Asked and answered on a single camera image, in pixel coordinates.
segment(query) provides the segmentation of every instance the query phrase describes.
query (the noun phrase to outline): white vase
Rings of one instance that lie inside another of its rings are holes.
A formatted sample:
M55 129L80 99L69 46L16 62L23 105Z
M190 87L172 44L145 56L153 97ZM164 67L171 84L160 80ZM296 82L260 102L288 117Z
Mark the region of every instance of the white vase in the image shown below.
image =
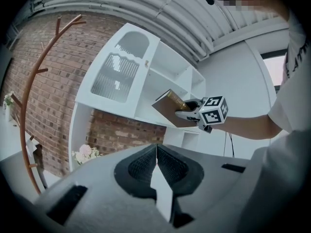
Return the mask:
M11 105L7 105L5 108L5 121L9 122L11 121L11 110L12 110L12 106Z

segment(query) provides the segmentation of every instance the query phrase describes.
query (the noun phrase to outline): wooden coat rack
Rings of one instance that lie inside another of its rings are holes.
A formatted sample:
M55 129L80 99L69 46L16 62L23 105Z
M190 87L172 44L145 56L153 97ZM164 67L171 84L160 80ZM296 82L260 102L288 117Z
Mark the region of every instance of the wooden coat rack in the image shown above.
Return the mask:
M28 158L28 153L26 149L26 137L25 137L25 123L26 123L26 109L27 109L27 103L28 103L28 98L30 94L31 87L33 85L33 82L35 80L35 76L37 74L43 73L48 71L47 68L44 69L39 69L45 56L48 54L52 46L55 44L55 42L66 32L71 26L73 25L78 25L78 24L83 24L86 23L85 21L79 21L82 18L82 15L78 15L75 17L71 22L69 22L61 31L59 31L59 26L60 26L60 20L61 17L57 19L56 22L56 30L55 30L55 36L50 40L50 42L47 44L46 47L44 47L43 43L41 42L41 47L42 47L42 53L40 54L38 60L34 64L34 67L32 71L30 72L30 75L28 77L28 80L26 82L25 90L22 96L22 100L19 101L19 99L13 94L12 99L14 102L20 107L20 117L19 117L19 133L20 133L20 144L21 144L21 149L22 149L22 154L23 154L23 159L25 162L25 166L28 172L28 175L35 187L35 190L37 193L41 193L40 189L38 187L38 184L35 181L34 174L31 170L33 167L37 167L37 164L30 164L29 158Z

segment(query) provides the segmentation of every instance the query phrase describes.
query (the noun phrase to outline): brick wall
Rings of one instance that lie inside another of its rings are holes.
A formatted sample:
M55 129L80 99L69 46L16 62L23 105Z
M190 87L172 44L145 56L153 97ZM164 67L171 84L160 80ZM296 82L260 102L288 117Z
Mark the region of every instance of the brick wall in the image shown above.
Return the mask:
M20 26L22 36L13 49L1 101L11 90L21 98L27 76L42 51L41 42L47 44L55 34L57 17L62 16L62 28L76 14L35 17ZM40 166L57 176L69 171L69 126L79 85L98 52L126 23L94 13L83 13L83 20L86 24L73 26L50 50L41 66L49 71L36 76L28 101L26 131L42 145ZM91 147L109 154L131 146L160 143L164 133L165 127L95 110L86 139Z

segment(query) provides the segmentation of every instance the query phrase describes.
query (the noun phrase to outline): book cover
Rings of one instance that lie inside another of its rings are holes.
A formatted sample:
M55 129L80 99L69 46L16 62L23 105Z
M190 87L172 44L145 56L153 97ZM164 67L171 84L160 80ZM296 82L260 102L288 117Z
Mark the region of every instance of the book cover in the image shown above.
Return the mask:
M176 111L190 111L190 108L172 90L168 90L156 99L152 107L159 111L168 121L178 128L196 126L196 122L188 121L176 116Z

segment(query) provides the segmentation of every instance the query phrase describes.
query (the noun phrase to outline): ceiling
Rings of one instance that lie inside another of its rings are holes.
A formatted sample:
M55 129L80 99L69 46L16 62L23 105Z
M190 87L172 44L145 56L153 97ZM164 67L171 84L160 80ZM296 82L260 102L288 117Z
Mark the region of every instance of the ceiling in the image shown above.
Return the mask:
M20 17L68 10L115 15L141 25L193 64L241 40L287 27L273 13L237 11L205 0L30 0Z

